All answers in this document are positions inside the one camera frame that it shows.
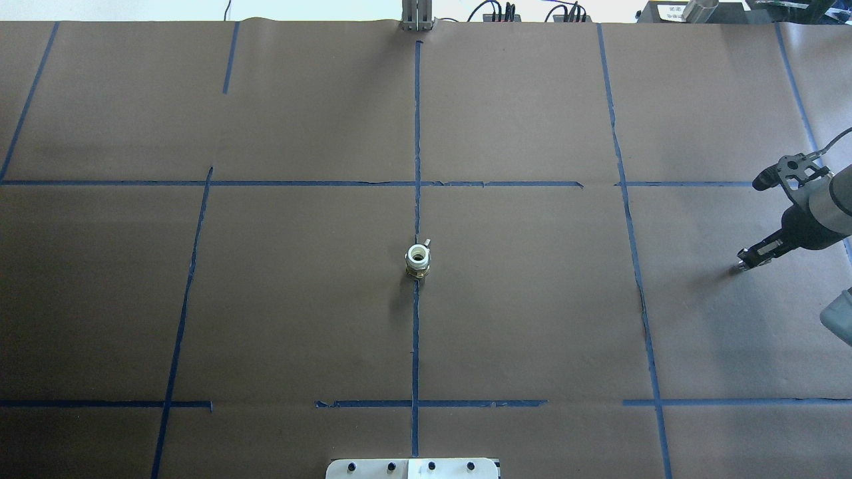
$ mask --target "sticker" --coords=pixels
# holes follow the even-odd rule
[[[683,9],[685,5],[657,5],[657,11],[659,12],[659,19],[666,21],[680,21],[684,22],[683,19]]]

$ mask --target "table surface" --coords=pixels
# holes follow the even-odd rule
[[[730,267],[788,205],[751,179],[852,123],[850,40],[0,23],[0,470],[844,476],[844,244]]]

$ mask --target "pipe fitting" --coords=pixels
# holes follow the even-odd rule
[[[406,272],[417,280],[422,280],[429,274],[429,264],[432,263],[432,255],[429,252],[430,239],[423,244],[416,243],[408,248],[406,253]]]

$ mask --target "cable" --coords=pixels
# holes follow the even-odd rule
[[[565,14],[562,16],[563,19],[568,17],[568,7],[565,5],[556,5],[554,8],[550,9],[550,12],[547,12],[547,16],[544,17],[544,23],[547,23],[547,20],[550,20],[550,16],[556,11],[556,9],[564,10]]]
[[[574,10],[574,7],[576,7],[576,10],[574,10],[574,15],[571,15],[571,20],[565,20],[565,21],[576,21],[578,23],[584,22],[586,17],[589,16],[589,14],[586,12],[585,7],[583,5],[580,5],[579,2],[566,2],[565,0],[542,0],[542,1],[543,2],[559,3],[559,4],[562,4],[562,5],[571,5],[572,10]]]
[[[476,14],[476,10],[481,9],[486,3],[490,3],[492,9],[494,9],[494,5],[497,5],[497,7],[496,7],[497,12],[496,12],[496,14],[492,14],[492,20],[496,21],[497,18],[503,16],[503,7],[500,6],[500,2],[498,2],[497,0],[485,0],[485,2],[482,2],[479,5],[477,5],[476,8],[474,9],[474,11],[470,12],[470,16],[468,17],[468,21],[470,21],[470,19],[474,18],[474,15]]]
[[[841,133],[840,135],[835,136],[833,140],[831,140],[831,141],[829,141],[829,142],[828,142],[828,144],[826,145],[826,147],[825,147],[825,148],[822,148],[822,149],[821,149],[820,151],[818,151],[817,153],[819,153],[819,154],[820,154],[820,156],[822,156],[822,155],[824,155],[824,154],[828,153],[828,148],[833,147],[833,146],[834,146],[834,143],[837,143],[838,141],[840,141],[840,139],[841,139],[841,138],[843,138],[844,136],[846,136],[849,132],[852,132],[852,127],[847,128],[846,130],[844,130],[844,131],[843,131],[843,133]]]

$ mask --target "blue tape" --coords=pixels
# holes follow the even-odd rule
[[[627,182],[628,187],[751,187],[751,182]]]
[[[27,187],[203,187],[206,182],[193,180],[9,180],[4,186]],[[415,182],[351,182],[310,180],[217,180],[215,187],[413,187]]]
[[[165,442],[166,426],[169,424],[169,410],[171,398],[175,392],[175,378],[177,376],[177,363],[181,357],[181,342],[187,324],[187,306],[189,304],[189,292],[193,287],[195,278],[195,265],[198,260],[199,238],[201,237],[201,226],[204,224],[204,212],[207,210],[207,199],[210,197],[210,178],[213,176],[213,168],[207,171],[207,179],[204,182],[204,196],[201,198],[201,210],[199,212],[199,223],[195,227],[195,240],[193,241],[193,255],[189,261],[189,274],[187,275],[187,287],[183,291],[183,305],[181,306],[181,320],[177,325],[177,336],[175,339],[175,352],[171,358],[171,369],[169,371],[169,383],[165,390],[165,402],[163,405],[163,416],[160,419],[160,430],[157,438],[157,450],[154,454],[154,465],[151,469],[151,478],[156,479],[159,475],[160,460],[163,457],[163,444]]]
[[[787,47],[784,45],[784,35],[781,34],[781,23],[775,23],[775,36],[778,38],[778,47],[781,49],[781,59],[784,61],[784,69],[787,70],[787,79],[790,81],[790,87],[793,90],[793,98],[796,99],[796,106],[799,109],[799,116],[802,117],[802,124],[804,125],[804,130],[808,134],[810,149],[811,151],[816,151],[820,148],[816,146],[816,140],[814,139],[814,131],[810,128],[810,121],[808,121],[808,114],[804,111],[804,104],[802,103],[802,96],[800,96],[798,92],[796,78],[793,77],[793,70],[792,68],[790,68],[790,59],[787,57]]]
[[[613,131],[613,145],[615,156],[619,161],[619,185],[621,197],[625,203],[625,217],[627,219],[627,236],[630,239],[630,254],[633,259],[633,274],[636,277],[636,286],[639,288],[639,298],[642,302],[642,324],[645,327],[645,351],[648,355],[648,370],[651,373],[651,387],[653,389],[654,410],[657,413],[657,430],[659,433],[659,445],[663,455],[663,469],[666,479],[671,479],[671,461],[669,459],[669,442],[665,434],[665,421],[663,418],[663,406],[659,397],[659,382],[657,379],[657,366],[653,355],[653,342],[651,340],[651,325],[648,321],[648,306],[645,303],[645,288],[642,285],[642,270],[639,266],[639,252],[636,249],[636,234],[633,230],[633,218],[630,214],[630,197],[627,192],[627,179],[625,175],[625,164],[621,154],[619,138],[615,134],[615,106],[613,104],[613,89],[609,81],[609,68],[607,66],[607,51],[603,42],[603,29],[597,24],[597,39],[601,48],[601,66],[603,68],[603,81],[607,89],[607,104],[609,107],[609,123]]]
[[[421,40],[414,43],[414,241],[420,234],[420,48]]]
[[[843,240],[843,248],[846,250],[846,257],[849,259],[849,264],[852,265],[852,245],[849,243],[849,238]]]
[[[420,281],[414,281],[412,328],[412,457],[420,454]]]
[[[9,401],[0,400],[0,407],[60,407],[60,408],[82,408],[82,407],[163,407],[163,401]],[[172,407],[202,407],[213,411],[213,401],[175,401]]]
[[[412,407],[413,401],[334,401],[331,404],[316,401],[317,409],[359,408],[359,407]],[[462,400],[462,401],[417,401],[418,407],[541,407],[547,404],[545,399],[508,399],[508,400]]]
[[[349,181],[275,181],[275,180],[218,180],[215,187],[413,187],[415,182],[349,182]]]
[[[233,35],[231,36],[231,53],[227,56],[227,70],[225,70],[225,84],[222,93],[227,95],[227,87],[231,84],[231,69],[233,68],[233,54],[237,51],[237,35],[239,34],[239,22],[233,24]]]
[[[544,399],[494,400],[494,401],[420,401],[421,407],[541,407]]]
[[[623,401],[626,407],[651,407],[654,401],[633,399]],[[852,399],[832,399],[827,397],[765,397],[740,399],[664,399],[663,406],[804,406],[804,405],[845,405],[852,406]]]
[[[569,187],[579,182],[420,182],[421,187]],[[4,186],[27,187],[203,187],[198,180],[9,180]],[[354,182],[348,180],[215,180],[215,187],[415,187],[414,182]],[[419,218],[419,195],[415,193],[415,215]]]
[[[316,401],[314,406],[317,409],[326,409],[326,408],[348,408],[348,407],[411,407],[411,401],[334,401],[332,404],[328,404],[323,401]]]
[[[181,180],[9,180],[4,186],[22,187],[203,187],[204,182]]]
[[[3,178],[6,177],[6,170],[9,169],[9,163],[12,161],[12,155],[14,154],[14,147],[18,144],[18,136],[20,136],[20,131],[24,128],[24,120],[26,120],[26,113],[30,111],[30,104],[32,104],[32,97],[36,94],[36,87],[38,86],[38,80],[42,77],[42,72],[44,72],[44,65],[48,62],[48,56],[50,55],[50,49],[53,48],[53,42],[56,39],[56,32],[59,31],[59,22],[54,22],[53,30],[50,31],[50,38],[48,39],[47,46],[44,47],[44,54],[42,54],[42,62],[38,64],[38,69],[36,70],[36,77],[32,79],[32,85],[30,85],[30,92],[26,95],[26,101],[24,101],[24,107],[20,111],[20,116],[18,117],[18,125],[14,127],[14,134],[12,135],[12,141],[9,143],[9,149],[6,150],[6,159],[3,161],[3,168],[0,169],[0,182],[3,181]]]
[[[582,188],[579,182],[423,182],[425,187],[570,187]]]

